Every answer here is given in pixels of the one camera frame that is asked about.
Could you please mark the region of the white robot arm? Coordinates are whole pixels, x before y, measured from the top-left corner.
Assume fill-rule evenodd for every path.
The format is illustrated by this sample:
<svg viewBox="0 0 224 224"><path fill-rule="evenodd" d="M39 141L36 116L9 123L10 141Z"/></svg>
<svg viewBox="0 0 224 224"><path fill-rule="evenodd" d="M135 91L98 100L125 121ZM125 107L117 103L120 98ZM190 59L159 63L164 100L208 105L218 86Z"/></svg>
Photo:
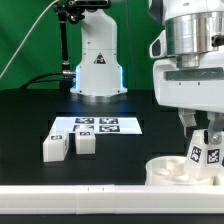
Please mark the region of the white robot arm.
<svg viewBox="0 0 224 224"><path fill-rule="evenodd" d="M125 93L117 62L117 25L105 14L109 0L75 0L81 22L82 59L71 91L85 98ZM208 142L224 130L224 0L148 0L149 14L164 26L149 47L157 102L176 107L185 126L206 111Z"/></svg>

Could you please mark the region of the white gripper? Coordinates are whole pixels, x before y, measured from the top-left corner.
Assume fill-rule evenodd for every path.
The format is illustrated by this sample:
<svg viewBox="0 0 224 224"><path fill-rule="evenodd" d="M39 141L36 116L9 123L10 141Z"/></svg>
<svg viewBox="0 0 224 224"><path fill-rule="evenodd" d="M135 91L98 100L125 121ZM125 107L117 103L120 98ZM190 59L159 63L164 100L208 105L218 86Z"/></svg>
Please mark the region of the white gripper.
<svg viewBox="0 0 224 224"><path fill-rule="evenodd" d="M186 138L197 126L195 110L207 111L209 143L220 144L224 130L224 53L203 54L198 68L179 69L176 64L175 58L154 63L157 102L179 108L178 116Z"/></svg>

